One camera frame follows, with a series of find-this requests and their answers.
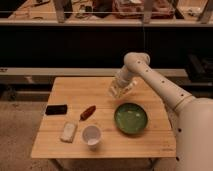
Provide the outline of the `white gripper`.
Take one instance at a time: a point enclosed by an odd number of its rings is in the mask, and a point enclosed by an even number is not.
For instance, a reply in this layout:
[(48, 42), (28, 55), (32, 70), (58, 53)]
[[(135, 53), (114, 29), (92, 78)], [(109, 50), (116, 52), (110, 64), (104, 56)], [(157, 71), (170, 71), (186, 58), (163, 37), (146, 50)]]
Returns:
[(113, 82), (112, 95), (115, 98), (120, 98), (123, 95), (123, 89), (131, 89), (136, 85), (133, 80), (134, 74), (127, 69), (119, 70), (115, 75)]

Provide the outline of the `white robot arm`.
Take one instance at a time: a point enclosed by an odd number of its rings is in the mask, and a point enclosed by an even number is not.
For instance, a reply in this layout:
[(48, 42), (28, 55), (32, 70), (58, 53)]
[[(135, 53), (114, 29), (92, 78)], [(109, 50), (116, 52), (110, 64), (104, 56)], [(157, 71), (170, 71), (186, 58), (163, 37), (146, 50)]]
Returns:
[(135, 85), (133, 78), (140, 76), (179, 116), (176, 171), (213, 171), (213, 99), (196, 98), (149, 64), (147, 53), (127, 53), (109, 92), (120, 98)]

